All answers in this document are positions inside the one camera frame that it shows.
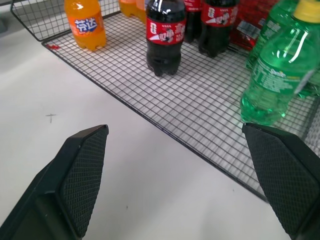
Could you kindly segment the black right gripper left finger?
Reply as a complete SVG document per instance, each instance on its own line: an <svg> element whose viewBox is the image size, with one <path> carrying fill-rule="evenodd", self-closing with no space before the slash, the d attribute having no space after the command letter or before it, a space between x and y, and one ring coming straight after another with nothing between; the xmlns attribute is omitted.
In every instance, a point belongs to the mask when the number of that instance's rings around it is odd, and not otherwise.
<svg viewBox="0 0 320 240"><path fill-rule="evenodd" d="M109 128L68 137L0 226L0 240L82 240L101 186Z"/></svg>

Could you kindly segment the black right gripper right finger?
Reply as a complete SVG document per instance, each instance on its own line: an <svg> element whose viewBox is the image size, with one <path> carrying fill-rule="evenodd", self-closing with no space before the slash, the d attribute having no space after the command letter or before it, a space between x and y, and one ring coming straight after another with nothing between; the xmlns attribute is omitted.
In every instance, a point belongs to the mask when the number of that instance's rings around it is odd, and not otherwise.
<svg viewBox="0 0 320 240"><path fill-rule="evenodd" d="M320 240L320 157L297 135L242 126L260 186L291 240Z"/></svg>

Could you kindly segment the green Sprite bottle yellow cap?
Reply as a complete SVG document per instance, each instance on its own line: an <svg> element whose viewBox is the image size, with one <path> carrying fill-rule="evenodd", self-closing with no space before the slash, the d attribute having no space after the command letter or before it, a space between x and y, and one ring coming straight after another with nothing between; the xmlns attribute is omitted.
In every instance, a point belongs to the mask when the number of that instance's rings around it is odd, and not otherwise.
<svg viewBox="0 0 320 240"><path fill-rule="evenodd" d="M240 101L244 122L270 126L320 66L320 0L299 0L289 25L263 46Z"/></svg>
<svg viewBox="0 0 320 240"><path fill-rule="evenodd" d="M270 10L268 17L262 30L260 31L257 42L246 60L246 67L252 70L258 60L258 56L263 46L268 40L284 27L292 22L292 14L294 13L299 0L280 0ZM300 98L307 96L320 97L320 66L309 79L308 83L298 93Z"/></svg>

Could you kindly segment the orange Fanta soda bottle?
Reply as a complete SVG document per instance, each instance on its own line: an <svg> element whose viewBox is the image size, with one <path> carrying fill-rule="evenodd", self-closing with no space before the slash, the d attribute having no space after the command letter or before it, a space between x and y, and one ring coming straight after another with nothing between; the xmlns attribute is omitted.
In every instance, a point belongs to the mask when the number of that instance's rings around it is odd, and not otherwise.
<svg viewBox="0 0 320 240"><path fill-rule="evenodd" d="M77 45L95 51L107 42L99 0L64 0L64 11Z"/></svg>
<svg viewBox="0 0 320 240"><path fill-rule="evenodd" d="M145 0L118 0L120 11L126 17L137 17L143 24L146 24Z"/></svg>

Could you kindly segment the red snack packet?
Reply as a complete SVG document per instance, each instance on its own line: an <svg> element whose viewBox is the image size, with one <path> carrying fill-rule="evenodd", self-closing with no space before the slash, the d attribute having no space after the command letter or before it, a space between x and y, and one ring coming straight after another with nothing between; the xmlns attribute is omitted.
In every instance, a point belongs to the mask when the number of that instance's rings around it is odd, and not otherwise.
<svg viewBox="0 0 320 240"><path fill-rule="evenodd" d="M279 0L239 0L230 42L245 50L252 50L272 7Z"/></svg>

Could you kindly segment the black cola bottle red label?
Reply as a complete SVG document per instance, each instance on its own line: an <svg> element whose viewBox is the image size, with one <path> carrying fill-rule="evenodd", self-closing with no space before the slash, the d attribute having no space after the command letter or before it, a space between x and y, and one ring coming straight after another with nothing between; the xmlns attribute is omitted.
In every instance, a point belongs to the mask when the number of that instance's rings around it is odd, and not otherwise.
<svg viewBox="0 0 320 240"><path fill-rule="evenodd" d="M184 40L191 43L197 40L202 32L202 0L184 0L186 7L186 26Z"/></svg>
<svg viewBox="0 0 320 240"><path fill-rule="evenodd" d="M147 66L157 77L172 76L181 62L187 22L184 0L149 0L145 13Z"/></svg>
<svg viewBox="0 0 320 240"><path fill-rule="evenodd" d="M237 18L239 0L203 0L201 34L198 50L210 58L228 48L230 34Z"/></svg>

